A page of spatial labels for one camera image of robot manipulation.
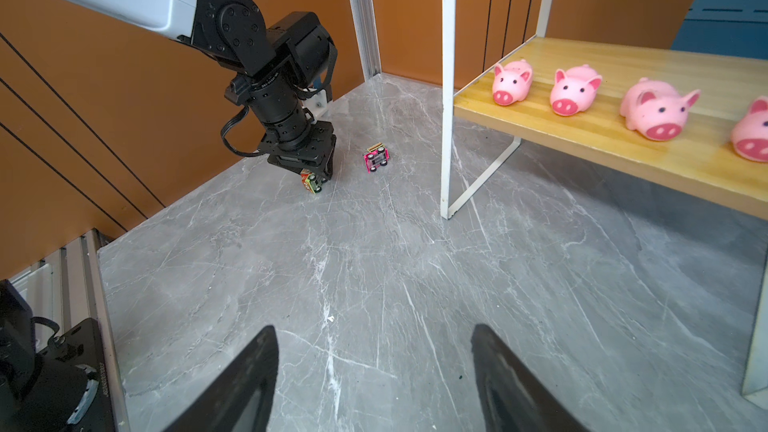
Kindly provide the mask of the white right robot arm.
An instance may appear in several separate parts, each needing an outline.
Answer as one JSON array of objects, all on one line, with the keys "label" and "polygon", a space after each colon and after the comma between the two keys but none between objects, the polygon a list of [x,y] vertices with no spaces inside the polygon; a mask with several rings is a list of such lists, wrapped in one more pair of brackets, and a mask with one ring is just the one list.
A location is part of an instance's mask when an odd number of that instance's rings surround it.
[{"label": "white right robot arm", "polygon": [[[489,431],[582,431],[578,421],[486,324],[475,326],[476,387]],[[170,425],[171,431],[264,431],[277,384],[279,345],[264,327]],[[1,282],[1,428],[4,431],[114,431],[100,325],[86,318],[67,332],[33,314]]]}]

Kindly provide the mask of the pink toy pig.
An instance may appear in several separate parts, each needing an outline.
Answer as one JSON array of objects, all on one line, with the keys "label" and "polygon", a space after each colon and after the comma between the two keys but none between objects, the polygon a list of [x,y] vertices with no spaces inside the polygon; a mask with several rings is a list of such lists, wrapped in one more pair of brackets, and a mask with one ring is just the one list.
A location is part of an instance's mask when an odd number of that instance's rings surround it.
[{"label": "pink toy pig", "polygon": [[624,95],[620,115],[630,131],[652,141],[669,141],[681,134],[700,90],[681,95],[671,84],[641,78]]},{"label": "pink toy pig", "polygon": [[768,161],[768,102],[756,98],[731,132],[731,143],[740,157],[758,163]]},{"label": "pink toy pig", "polygon": [[588,64],[557,69],[554,79],[550,104],[555,114],[564,117],[589,109],[603,82],[603,77]]},{"label": "pink toy pig", "polygon": [[498,63],[493,68],[492,98],[500,106],[524,101],[533,82],[533,67],[525,59]]}]

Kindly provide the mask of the pink toy truck striped roof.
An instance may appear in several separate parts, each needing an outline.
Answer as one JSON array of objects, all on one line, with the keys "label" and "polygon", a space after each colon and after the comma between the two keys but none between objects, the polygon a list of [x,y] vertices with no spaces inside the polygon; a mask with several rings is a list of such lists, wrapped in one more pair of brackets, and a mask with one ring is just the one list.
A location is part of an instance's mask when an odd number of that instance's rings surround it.
[{"label": "pink toy truck striped roof", "polygon": [[373,173],[388,164],[390,154],[383,143],[377,143],[366,150],[363,158],[367,171]]}]

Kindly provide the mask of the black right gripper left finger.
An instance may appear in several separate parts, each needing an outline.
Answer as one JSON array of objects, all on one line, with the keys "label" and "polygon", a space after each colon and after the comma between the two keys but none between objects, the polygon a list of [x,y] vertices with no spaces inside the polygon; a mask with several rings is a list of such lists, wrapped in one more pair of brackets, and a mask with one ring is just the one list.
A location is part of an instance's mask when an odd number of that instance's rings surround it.
[{"label": "black right gripper left finger", "polygon": [[168,431],[265,431],[279,369],[276,330],[265,326]]}]

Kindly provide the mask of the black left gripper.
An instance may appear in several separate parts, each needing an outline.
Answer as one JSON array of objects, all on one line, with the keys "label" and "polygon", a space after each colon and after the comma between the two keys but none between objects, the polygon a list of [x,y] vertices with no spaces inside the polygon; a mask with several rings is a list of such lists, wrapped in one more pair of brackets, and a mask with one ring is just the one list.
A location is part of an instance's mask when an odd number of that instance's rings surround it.
[{"label": "black left gripper", "polygon": [[225,90],[225,97],[241,107],[240,112],[225,123],[225,133],[250,113],[265,128],[256,151],[240,151],[225,141],[228,150],[241,157],[266,155],[272,165],[296,174],[308,170],[322,182],[332,178],[336,145],[333,125],[316,121],[282,74],[274,73],[261,82],[238,74]]}]

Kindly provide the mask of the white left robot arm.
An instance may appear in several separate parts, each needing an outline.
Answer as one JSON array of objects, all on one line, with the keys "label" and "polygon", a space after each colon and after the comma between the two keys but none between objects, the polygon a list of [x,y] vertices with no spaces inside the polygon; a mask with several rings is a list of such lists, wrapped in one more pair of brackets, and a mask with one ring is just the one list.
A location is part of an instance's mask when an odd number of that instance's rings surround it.
[{"label": "white left robot arm", "polygon": [[334,128],[305,106],[331,93],[338,58],[315,13],[293,12],[267,26],[253,0],[66,1],[182,43],[234,71],[225,97],[240,111],[220,134],[253,113],[265,128],[255,156],[321,182],[332,178]]}]

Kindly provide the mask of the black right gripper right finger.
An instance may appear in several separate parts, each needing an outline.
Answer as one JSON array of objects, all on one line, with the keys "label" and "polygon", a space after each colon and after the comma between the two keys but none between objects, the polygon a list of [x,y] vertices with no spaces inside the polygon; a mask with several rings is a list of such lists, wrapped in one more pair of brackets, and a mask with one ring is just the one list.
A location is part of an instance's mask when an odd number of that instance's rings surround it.
[{"label": "black right gripper right finger", "polygon": [[486,324],[474,327],[471,346],[488,431],[584,431],[586,428]]}]

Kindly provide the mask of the green red toy truck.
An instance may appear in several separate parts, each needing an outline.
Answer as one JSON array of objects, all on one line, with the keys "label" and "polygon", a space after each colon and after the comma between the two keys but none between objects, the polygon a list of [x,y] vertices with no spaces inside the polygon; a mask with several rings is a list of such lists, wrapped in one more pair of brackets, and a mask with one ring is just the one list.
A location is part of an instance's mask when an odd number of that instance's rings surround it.
[{"label": "green red toy truck", "polygon": [[318,176],[309,171],[309,170],[303,170],[300,173],[302,183],[304,187],[311,192],[312,194],[317,194],[322,191],[322,181],[318,178]]}]

